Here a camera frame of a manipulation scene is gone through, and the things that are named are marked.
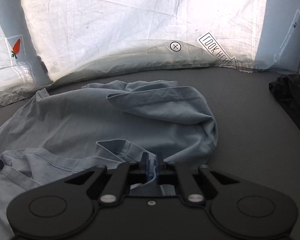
carrot illustration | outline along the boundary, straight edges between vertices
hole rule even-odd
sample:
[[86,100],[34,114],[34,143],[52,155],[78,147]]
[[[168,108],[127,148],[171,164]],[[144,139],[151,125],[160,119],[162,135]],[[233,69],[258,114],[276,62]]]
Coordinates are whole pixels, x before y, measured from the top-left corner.
[[17,54],[19,54],[19,52],[20,52],[20,42],[21,42],[21,40],[18,39],[16,44],[14,44],[12,51],[11,51],[11,53],[12,53],[11,57],[15,57],[16,59],[18,59]]

tent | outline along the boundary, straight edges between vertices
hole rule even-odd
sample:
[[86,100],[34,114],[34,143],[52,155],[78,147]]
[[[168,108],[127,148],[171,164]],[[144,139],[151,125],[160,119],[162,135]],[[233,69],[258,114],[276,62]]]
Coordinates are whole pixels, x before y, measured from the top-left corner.
[[210,66],[300,73],[300,0],[0,0],[0,107],[43,87]]

arrow sign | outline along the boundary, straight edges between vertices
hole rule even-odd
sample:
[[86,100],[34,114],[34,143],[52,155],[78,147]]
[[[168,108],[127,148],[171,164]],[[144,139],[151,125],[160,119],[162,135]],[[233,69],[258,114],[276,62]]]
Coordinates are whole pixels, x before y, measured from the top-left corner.
[[210,33],[207,33],[206,35],[197,39],[197,41],[204,46],[211,55],[215,56],[222,63],[222,67],[234,66],[237,68],[237,62],[235,61],[235,58],[230,58]]

screw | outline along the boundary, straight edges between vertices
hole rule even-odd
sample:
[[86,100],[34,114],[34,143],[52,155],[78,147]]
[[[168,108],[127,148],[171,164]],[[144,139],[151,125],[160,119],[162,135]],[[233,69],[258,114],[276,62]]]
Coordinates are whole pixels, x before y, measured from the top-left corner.
[[188,196],[188,200],[193,203],[198,203],[204,200],[204,197],[200,194],[191,194]]
[[156,202],[155,200],[149,200],[149,201],[147,202],[147,204],[148,204],[149,206],[154,206],[154,205],[157,204],[157,202]]
[[115,197],[115,195],[106,194],[101,196],[100,200],[104,203],[113,203],[117,200],[117,198]]

gray mat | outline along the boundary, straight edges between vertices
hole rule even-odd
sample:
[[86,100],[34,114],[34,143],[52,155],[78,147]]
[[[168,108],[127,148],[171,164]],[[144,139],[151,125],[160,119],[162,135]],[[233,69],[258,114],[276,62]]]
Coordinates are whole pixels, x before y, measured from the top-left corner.
[[[268,90],[278,76],[221,68],[157,70],[74,83],[49,93],[113,80],[176,80],[181,86],[195,87],[217,119],[219,142],[208,164],[292,197],[299,218],[291,236],[300,240],[300,131]],[[27,101],[1,108],[0,126]]]

